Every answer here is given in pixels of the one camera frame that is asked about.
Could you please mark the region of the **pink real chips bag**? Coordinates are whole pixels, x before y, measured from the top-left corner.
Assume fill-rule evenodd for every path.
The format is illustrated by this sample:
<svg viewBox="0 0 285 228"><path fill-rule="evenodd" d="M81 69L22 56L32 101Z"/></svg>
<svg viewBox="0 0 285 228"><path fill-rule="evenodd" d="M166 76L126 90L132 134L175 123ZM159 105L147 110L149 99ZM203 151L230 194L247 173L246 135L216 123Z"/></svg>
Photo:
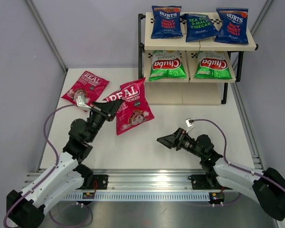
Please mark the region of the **pink real chips bag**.
<svg viewBox="0 0 285 228"><path fill-rule="evenodd" d="M99 77L89 71L84 71L73 86L67 90L61 98L71 102L72 104L76 104L76 98L83 95L85 97L86 104L91 106L92 103L100 97L109 83L110 81L102 77Z"/></svg>
<svg viewBox="0 0 285 228"><path fill-rule="evenodd" d="M118 91L113 92L104 101L122 100L116 113L116 134L137 127L138 125L154 119L154 115L145 98L145 78L134 80L120 85Z"/></svg>

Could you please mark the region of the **green Chuba bag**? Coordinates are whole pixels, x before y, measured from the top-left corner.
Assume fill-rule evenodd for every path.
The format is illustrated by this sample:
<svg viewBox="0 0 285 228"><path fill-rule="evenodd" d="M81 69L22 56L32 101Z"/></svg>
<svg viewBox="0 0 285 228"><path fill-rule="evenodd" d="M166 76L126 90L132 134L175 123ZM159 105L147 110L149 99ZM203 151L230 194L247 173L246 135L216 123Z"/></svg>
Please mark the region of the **green Chuba bag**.
<svg viewBox="0 0 285 228"><path fill-rule="evenodd" d="M199 51L197 69L194 75L198 79L232 79L226 55L223 51Z"/></svg>
<svg viewBox="0 0 285 228"><path fill-rule="evenodd" d="M152 65L150 70L150 81L163 78L185 79L184 64L180 51L154 50L152 53Z"/></svg>

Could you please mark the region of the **blue Burts chilli bag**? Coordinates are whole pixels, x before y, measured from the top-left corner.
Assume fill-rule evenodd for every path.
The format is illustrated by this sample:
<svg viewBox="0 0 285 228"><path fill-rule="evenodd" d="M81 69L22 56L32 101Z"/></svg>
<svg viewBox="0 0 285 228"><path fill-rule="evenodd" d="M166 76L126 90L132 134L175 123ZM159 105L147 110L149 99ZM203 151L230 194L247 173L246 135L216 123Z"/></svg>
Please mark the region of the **blue Burts chilli bag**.
<svg viewBox="0 0 285 228"><path fill-rule="evenodd" d="M152 6L153 30L151 39L180 38L181 6Z"/></svg>
<svg viewBox="0 0 285 228"><path fill-rule="evenodd" d="M214 41L226 44L249 44L247 38L247 8L216 8L222 26Z"/></svg>

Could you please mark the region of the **blue Burts sea salt bag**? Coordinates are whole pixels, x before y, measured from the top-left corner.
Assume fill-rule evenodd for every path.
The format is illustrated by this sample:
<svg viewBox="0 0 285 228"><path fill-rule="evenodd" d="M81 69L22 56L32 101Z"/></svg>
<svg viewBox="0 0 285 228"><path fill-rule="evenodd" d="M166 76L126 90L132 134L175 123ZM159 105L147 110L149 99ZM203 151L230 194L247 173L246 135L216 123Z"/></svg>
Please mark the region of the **blue Burts sea salt bag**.
<svg viewBox="0 0 285 228"><path fill-rule="evenodd" d="M215 37L219 34L206 14L186 13L182 14L181 18L186 21L187 25L187 43Z"/></svg>

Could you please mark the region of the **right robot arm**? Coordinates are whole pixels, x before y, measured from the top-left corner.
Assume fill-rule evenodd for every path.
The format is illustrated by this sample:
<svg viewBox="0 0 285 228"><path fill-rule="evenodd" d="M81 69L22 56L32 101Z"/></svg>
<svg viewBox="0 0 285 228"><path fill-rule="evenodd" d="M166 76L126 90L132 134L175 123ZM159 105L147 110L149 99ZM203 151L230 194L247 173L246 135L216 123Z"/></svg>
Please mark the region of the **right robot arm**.
<svg viewBox="0 0 285 228"><path fill-rule="evenodd" d="M157 138L157 142L169 149L183 149L199 157L202 169L219 185L256 201L271 218L285 219L285 178L277 170L257 170L225 161L206 134L194 139L181 128Z"/></svg>

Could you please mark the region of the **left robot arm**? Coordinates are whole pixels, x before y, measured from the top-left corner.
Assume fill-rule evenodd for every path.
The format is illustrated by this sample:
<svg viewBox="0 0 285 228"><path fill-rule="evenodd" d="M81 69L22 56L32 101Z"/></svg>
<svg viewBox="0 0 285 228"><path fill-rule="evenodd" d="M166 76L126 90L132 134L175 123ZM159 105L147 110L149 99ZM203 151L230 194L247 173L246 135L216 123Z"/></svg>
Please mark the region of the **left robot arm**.
<svg viewBox="0 0 285 228"><path fill-rule="evenodd" d="M10 219L18 228L37 228L65 196L93 183L93 171L82 161L90 154L93 148L90 143L104 122L115 118L122 103L122 100L115 100L87 105L83 97L77 98L76 106L89 111L89 117L71 123L69 140L61 153L54 152L56 160L50 167L21 191L12 190L7 195L4 227L8 227Z"/></svg>

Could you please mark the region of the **beige three-tier shelf rack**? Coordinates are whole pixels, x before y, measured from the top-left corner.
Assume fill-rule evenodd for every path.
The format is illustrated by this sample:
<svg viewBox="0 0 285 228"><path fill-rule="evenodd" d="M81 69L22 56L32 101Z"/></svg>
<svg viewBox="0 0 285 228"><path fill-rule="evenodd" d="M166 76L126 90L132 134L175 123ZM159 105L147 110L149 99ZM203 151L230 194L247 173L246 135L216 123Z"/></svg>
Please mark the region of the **beige three-tier shelf rack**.
<svg viewBox="0 0 285 228"><path fill-rule="evenodd" d="M145 95L151 105L221 105L227 102L228 86L241 80L243 55L258 49L250 31L248 44L225 44L207 38L187 43L185 36L172 39L152 39L153 14L138 15L138 77L145 78ZM176 50L186 72L185 79L164 78L149 81L152 52L154 50ZM199 51L221 51L226 57L232 78L198 79L194 76L198 66Z"/></svg>

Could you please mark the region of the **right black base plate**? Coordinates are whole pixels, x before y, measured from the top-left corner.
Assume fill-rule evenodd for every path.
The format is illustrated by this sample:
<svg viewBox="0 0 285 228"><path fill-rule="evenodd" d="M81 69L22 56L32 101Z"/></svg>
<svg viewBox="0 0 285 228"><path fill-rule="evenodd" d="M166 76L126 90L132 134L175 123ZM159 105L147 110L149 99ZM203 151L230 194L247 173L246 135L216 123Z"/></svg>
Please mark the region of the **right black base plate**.
<svg viewBox="0 0 285 228"><path fill-rule="evenodd" d="M215 177L212 177L204 173L189 175L187 179L191 182L193 190L207 190L207 191L232 190L231 188L220 185Z"/></svg>

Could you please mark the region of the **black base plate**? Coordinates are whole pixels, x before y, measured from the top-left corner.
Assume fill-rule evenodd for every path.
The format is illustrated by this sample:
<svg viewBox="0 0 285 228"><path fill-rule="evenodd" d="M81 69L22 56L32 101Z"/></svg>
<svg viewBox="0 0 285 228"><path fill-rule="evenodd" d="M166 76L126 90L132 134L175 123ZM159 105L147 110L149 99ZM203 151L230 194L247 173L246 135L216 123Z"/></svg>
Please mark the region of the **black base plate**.
<svg viewBox="0 0 285 228"><path fill-rule="evenodd" d="M215 177L212 177L204 173L189 175L187 179L191 182L193 190L207 190L207 191L232 190L231 188L220 185Z"/></svg>
<svg viewBox="0 0 285 228"><path fill-rule="evenodd" d="M92 178L84 181L81 189L84 190L106 190L108 186L108 175L96 174Z"/></svg>

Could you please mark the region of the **aluminium mounting rail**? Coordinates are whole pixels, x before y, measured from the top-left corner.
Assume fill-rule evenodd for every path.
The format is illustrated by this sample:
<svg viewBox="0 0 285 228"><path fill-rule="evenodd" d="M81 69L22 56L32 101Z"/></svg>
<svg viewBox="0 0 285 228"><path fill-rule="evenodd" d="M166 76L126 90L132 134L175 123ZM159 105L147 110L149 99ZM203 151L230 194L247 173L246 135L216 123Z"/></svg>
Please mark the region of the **aluminium mounting rail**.
<svg viewBox="0 0 285 228"><path fill-rule="evenodd" d="M96 174L108 175L107 192L189 192L207 191L193 190L187 179L192 174L206 174L202 170L80 170L70 171L54 181L60 184L65 178L69 186L76 177L83 178L83 182Z"/></svg>

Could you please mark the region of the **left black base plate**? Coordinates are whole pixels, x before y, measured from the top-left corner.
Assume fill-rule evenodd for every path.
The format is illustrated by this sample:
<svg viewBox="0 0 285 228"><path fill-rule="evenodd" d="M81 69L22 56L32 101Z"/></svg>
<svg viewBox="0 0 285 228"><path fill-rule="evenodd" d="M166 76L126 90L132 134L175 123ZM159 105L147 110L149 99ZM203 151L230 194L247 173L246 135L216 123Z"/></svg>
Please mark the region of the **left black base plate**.
<svg viewBox="0 0 285 228"><path fill-rule="evenodd" d="M108 175L96 174L92 178L84 181L81 189L84 190L106 190L108 186Z"/></svg>

